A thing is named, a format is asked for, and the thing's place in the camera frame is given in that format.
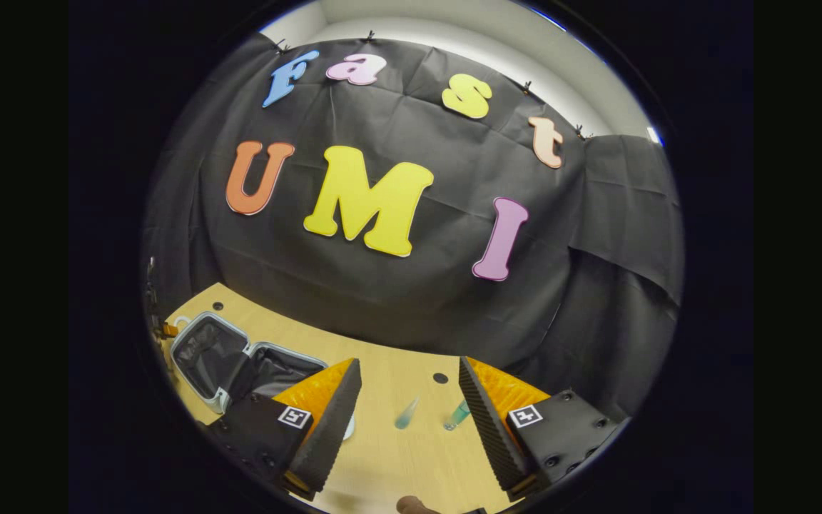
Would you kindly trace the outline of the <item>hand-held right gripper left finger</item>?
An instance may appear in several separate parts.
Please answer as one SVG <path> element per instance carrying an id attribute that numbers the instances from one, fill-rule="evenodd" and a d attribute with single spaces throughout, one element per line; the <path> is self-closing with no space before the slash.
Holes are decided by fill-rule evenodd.
<path id="1" fill-rule="evenodd" d="M 361 388 L 361 362 L 345 359 L 272 397 L 249 393 L 202 429 L 249 478 L 313 500 L 329 478 Z"/>

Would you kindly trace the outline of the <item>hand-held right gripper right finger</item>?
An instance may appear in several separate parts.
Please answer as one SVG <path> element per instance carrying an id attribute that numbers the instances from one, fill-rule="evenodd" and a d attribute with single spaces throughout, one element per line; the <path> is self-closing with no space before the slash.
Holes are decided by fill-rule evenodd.
<path id="1" fill-rule="evenodd" d="M 459 359 L 459 387 L 512 502 L 581 480 L 629 426 L 628 417 L 604 415 L 571 388 L 544 393 L 467 356 Z"/>

